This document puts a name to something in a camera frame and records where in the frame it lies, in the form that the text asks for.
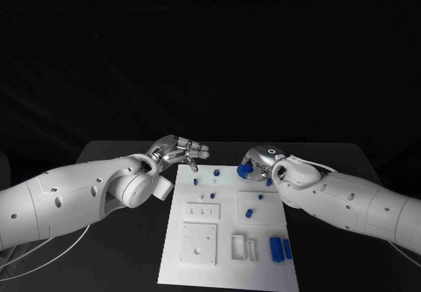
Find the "white cable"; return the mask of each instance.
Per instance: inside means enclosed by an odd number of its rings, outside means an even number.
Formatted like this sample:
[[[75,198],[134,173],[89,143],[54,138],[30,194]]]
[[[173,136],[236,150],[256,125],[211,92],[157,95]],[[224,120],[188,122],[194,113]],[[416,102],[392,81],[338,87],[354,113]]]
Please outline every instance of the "white cable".
[[[334,169],[331,169],[328,166],[325,166],[325,165],[323,165],[323,164],[318,164],[318,163],[315,163],[315,162],[311,162],[311,161],[307,161],[307,160],[304,160],[304,159],[301,159],[301,158],[297,158],[294,155],[291,155],[289,157],[292,157],[292,159],[295,159],[295,160],[299,160],[299,161],[302,161],[302,162],[307,162],[307,163],[310,163],[310,164],[314,164],[314,165],[323,167],[324,169],[330,170],[331,172],[337,172]]]
[[[396,249],[396,251],[405,256],[405,258],[409,259],[409,261],[413,262],[413,264],[416,264],[421,267],[421,264],[397,249],[397,247],[395,246],[393,243],[390,243],[392,247]]]
[[[86,231],[87,231],[87,228],[89,228],[89,225],[87,225],[87,227],[86,227],[86,229],[85,229],[85,231],[83,231],[83,233],[82,233],[82,235],[79,236],[79,238],[77,238],[77,240],[75,241],[75,243],[70,245],[70,247],[60,253],[60,255],[56,257],[56,258],[53,258],[47,263],[44,263],[41,266],[38,266],[37,268],[34,268],[31,271],[28,271],[28,272],[26,272],[26,273],[23,273],[23,274],[20,274],[20,275],[17,275],[17,276],[14,276],[14,277],[10,277],[10,278],[5,278],[5,279],[0,279],[0,281],[7,281],[7,280],[11,280],[11,279],[14,279],[14,278],[17,278],[17,277],[20,277],[20,276],[23,276],[23,275],[26,275],[26,274],[28,274],[28,273],[31,273],[31,272],[34,272],[37,269],[40,269],[40,268],[43,268],[49,263],[51,263],[69,250],[70,250],[70,248],[75,246],[75,244],[79,242],[79,240],[82,239],[82,237],[83,237],[83,235],[85,235],[85,233],[86,233]]]
[[[17,257],[15,259],[13,259],[11,261],[8,261],[4,265],[0,266],[0,269],[7,266],[8,264],[14,263],[17,260],[20,260],[23,257],[26,257],[33,251],[36,251],[43,245],[46,245],[47,242],[50,242],[50,240],[53,240],[53,237],[50,239],[47,239],[40,245],[37,245],[31,250],[28,250],[28,252],[26,252],[23,255],[20,255],[20,257]]]

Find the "robotic hand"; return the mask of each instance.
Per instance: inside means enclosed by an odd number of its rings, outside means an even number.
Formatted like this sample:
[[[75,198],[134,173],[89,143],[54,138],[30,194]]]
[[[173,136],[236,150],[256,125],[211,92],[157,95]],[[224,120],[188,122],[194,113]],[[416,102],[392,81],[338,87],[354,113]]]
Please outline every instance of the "robotic hand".
[[[175,162],[197,171],[209,157],[199,143],[164,136],[145,154],[59,167],[0,192],[0,251],[67,234],[116,209],[135,208],[152,194],[165,199],[173,184],[160,172]]]
[[[320,173],[312,165],[328,173]],[[272,179],[289,207],[301,208],[333,226],[382,238],[421,254],[421,200],[286,155],[273,146],[249,149],[236,171],[245,179]]]

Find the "black background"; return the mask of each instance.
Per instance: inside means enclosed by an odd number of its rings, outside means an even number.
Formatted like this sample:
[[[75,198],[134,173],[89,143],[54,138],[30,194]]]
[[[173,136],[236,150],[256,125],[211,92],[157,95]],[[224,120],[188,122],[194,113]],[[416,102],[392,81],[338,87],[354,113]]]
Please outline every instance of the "black background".
[[[138,1],[0,10],[13,184],[93,140],[348,142],[418,196],[419,4]]]

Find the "table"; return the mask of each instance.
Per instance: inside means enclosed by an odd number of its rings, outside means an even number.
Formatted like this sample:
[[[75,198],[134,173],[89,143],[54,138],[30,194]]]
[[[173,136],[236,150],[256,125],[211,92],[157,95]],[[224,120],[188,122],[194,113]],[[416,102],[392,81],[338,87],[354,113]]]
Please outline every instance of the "table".
[[[79,156],[86,162],[144,153],[151,141],[93,141]],[[297,157],[379,184],[379,178],[353,144],[203,142],[210,157],[200,164],[237,165],[256,145],[273,145]],[[175,181],[177,165],[162,176]],[[171,193],[154,196],[135,209],[116,210],[95,223],[59,260],[8,281],[5,291],[214,291],[213,288],[157,284]],[[353,234],[301,209],[284,205],[299,291],[418,291],[416,266],[380,239]],[[20,262],[14,275],[50,260],[77,239],[80,231],[57,237]]]

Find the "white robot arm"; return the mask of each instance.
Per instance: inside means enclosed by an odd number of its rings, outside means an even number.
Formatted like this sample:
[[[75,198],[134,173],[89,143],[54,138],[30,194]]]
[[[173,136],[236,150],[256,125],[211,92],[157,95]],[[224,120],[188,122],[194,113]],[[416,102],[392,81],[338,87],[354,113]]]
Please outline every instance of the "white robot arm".
[[[98,222],[116,209],[135,208],[152,194],[165,199],[173,184],[160,172],[191,158],[209,157],[199,143],[164,136],[145,154],[90,161],[46,171],[0,192],[0,251],[67,234]]]
[[[255,181],[269,178],[282,202],[333,226],[421,254],[421,201],[328,167],[324,175],[311,164],[324,167],[273,146],[258,146],[248,151],[237,174]]]

